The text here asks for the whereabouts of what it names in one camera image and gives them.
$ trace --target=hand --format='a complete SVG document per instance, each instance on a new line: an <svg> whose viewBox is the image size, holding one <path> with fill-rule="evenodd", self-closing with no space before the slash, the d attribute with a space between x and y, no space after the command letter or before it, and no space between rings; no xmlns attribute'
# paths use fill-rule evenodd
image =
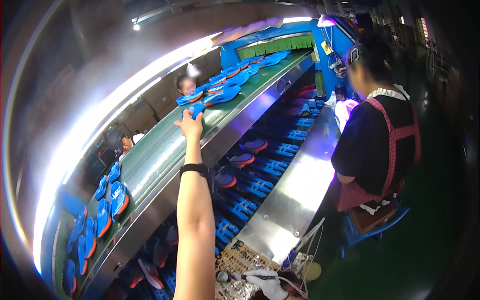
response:
<svg viewBox="0 0 480 300"><path fill-rule="evenodd" d="M288 297L288 293L282 290L280 286L280 279L263 280L256 276L278 276L277 272L271 270L251 270L243 273L247 276L247 281L258 285L265 297L270 300L285 300Z"/></svg>
<svg viewBox="0 0 480 300"><path fill-rule="evenodd" d="M187 141L200 141L200 135L202 134L202 117L203 113L199 113L197 118L192 119L193 112L191 110L183 111L183 120L177 120L174 122L175 125L181 128L181 133L185 136Z"/></svg>

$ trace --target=green floor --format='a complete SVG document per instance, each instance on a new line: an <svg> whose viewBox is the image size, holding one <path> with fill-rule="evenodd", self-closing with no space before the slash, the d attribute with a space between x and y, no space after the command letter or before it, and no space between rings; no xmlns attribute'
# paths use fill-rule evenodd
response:
<svg viewBox="0 0 480 300"><path fill-rule="evenodd" d="M466 207L464 152L435 101L422 100L421 83L420 76L413 76L407 89L422 142L421 163L402 191L402 205L410 211L382 240L364 240L341 259L341 216L325 199L315 217L326 217L315 257L322 274L308 285L310 299L425 299L451 261Z"/></svg>

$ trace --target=person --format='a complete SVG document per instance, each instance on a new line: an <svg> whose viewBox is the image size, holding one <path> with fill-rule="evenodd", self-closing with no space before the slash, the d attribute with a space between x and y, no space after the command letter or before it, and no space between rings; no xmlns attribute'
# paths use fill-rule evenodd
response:
<svg viewBox="0 0 480 300"><path fill-rule="evenodd" d="M366 101L351 112L332 155L341 183L339 212L360 206L373 215L396 196L409 168L420 158L420 136L410 96L393 84L389 46L361 38L347 52L347 76Z"/></svg>
<svg viewBox="0 0 480 300"><path fill-rule="evenodd" d="M185 165L202 164L200 137L202 117L195 120L188 109L183 119L175 121L187 141ZM215 298L215 219L207 179L197 170L181 170L177 201L178 254L177 283L174 300ZM296 300L280 286L279 279L262 280L258 275L275 275L275 271L246 272L247 280L257 284L270 300Z"/></svg>
<svg viewBox="0 0 480 300"><path fill-rule="evenodd" d="M179 75L176 79L177 89L182 95L190 95L194 93L196 82L195 77L189 77L187 75Z"/></svg>
<svg viewBox="0 0 480 300"><path fill-rule="evenodd" d="M112 129L107 133L106 140L110 149L115 151L115 154L122 153L119 157L119 161L132 149L132 147L138 143L145 134L138 133L128 138L124 133L118 129Z"/></svg>

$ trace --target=white glove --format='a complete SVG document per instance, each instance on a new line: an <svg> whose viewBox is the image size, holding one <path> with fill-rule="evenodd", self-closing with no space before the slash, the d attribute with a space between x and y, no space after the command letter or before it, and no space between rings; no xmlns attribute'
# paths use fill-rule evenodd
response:
<svg viewBox="0 0 480 300"><path fill-rule="evenodd" d="M271 270L251 270L243 273L247 276L247 281L258 285L265 297L270 300L285 300L288 297L288 293L282 290L280 286L280 279L263 280L256 276L278 276L277 272Z"/></svg>

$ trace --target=window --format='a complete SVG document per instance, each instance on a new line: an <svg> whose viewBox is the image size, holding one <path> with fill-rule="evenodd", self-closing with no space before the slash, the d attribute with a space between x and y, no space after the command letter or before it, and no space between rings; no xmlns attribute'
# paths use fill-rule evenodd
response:
<svg viewBox="0 0 480 300"><path fill-rule="evenodd" d="M429 47L428 42L428 30L424 18L417 18L417 38L420 45L424 47Z"/></svg>

